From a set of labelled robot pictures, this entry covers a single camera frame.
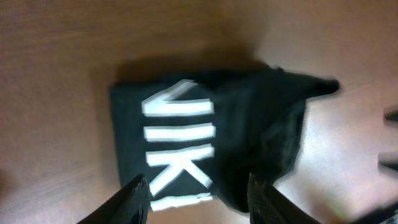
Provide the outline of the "dark green Nike t-shirt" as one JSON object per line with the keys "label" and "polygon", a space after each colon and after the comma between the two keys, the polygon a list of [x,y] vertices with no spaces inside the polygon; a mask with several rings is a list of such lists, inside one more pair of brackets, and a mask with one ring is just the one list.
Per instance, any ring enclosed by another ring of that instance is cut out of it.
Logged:
{"label": "dark green Nike t-shirt", "polygon": [[249,176],[272,184],[293,171],[307,101],[339,87],[280,68],[118,83],[109,96],[120,184],[144,175],[153,211],[219,198],[247,212]]}

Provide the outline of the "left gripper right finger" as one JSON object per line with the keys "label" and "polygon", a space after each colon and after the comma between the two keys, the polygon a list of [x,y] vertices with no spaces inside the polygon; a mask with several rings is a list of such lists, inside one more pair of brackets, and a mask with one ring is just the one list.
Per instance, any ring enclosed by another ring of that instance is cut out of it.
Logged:
{"label": "left gripper right finger", "polygon": [[248,208],[250,224],[320,224],[254,174],[248,181]]}

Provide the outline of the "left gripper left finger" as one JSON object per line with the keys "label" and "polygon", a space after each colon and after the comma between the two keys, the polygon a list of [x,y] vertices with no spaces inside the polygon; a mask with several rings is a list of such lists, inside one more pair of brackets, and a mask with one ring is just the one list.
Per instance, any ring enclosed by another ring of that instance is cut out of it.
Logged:
{"label": "left gripper left finger", "polygon": [[149,209],[149,186],[139,174],[78,224],[146,224]]}

